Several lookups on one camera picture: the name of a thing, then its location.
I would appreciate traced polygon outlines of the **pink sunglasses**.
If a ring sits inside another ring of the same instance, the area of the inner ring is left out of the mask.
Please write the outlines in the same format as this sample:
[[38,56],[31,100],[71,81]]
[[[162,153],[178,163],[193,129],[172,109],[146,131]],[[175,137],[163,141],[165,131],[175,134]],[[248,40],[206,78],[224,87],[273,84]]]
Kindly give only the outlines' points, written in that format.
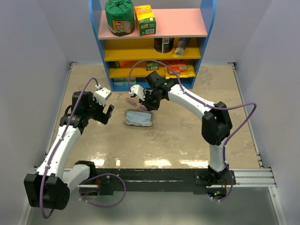
[[132,98],[126,98],[125,102],[133,106],[135,109],[147,111],[147,108]]

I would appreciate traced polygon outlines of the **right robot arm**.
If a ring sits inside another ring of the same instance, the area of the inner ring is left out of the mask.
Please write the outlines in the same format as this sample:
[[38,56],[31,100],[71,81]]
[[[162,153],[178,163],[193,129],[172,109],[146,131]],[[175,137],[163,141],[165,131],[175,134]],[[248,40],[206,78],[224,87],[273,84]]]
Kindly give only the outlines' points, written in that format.
[[208,175],[203,177],[208,186],[220,184],[228,173],[226,144],[233,127],[226,104],[217,104],[201,99],[187,90],[177,79],[165,79],[157,72],[145,78],[150,89],[143,91],[140,100],[147,110],[157,110],[160,101],[166,99],[184,107],[202,122],[201,134],[209,144],[210,162]]

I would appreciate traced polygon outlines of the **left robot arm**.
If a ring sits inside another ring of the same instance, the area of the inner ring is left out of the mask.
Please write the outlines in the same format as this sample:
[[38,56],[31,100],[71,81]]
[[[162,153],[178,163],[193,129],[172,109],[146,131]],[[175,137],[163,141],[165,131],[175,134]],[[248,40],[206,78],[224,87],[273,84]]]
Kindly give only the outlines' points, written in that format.
[[92,184],[96,181],[96,166],[91,161],[77,161],[69,172],[64,169],[89,120],[104,125],[108,123],[114,107],[109,105],[107,112],[103,110],[110,96],[111,91],[107,88],[73,93],[72,104],[60,119],[57,136],[46,158],[34,174],[28,173],[24,178],[31,207],[63,210],[70,194],[80,183]]

